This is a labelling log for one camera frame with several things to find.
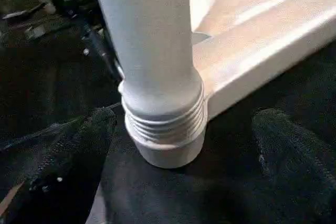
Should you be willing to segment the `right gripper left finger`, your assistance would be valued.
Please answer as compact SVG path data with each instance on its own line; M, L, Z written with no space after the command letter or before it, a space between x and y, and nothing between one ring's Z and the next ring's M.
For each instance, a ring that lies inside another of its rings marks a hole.
M1 223L85 223L117 116L110 107L1 147Z

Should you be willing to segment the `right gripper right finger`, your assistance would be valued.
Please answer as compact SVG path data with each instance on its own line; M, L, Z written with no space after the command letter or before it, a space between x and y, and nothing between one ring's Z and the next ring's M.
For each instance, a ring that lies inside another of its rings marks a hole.
M277 223L335 223L335 149L276 109L251 127Z

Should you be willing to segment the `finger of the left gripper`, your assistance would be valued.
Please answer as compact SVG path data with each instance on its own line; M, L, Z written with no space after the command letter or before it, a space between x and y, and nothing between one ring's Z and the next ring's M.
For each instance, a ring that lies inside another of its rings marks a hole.
M83 24L81 39L86 44L90 54L97 56L103 63L104 70L109 74L112 81L115 84L120 84L124 74L107 29Z

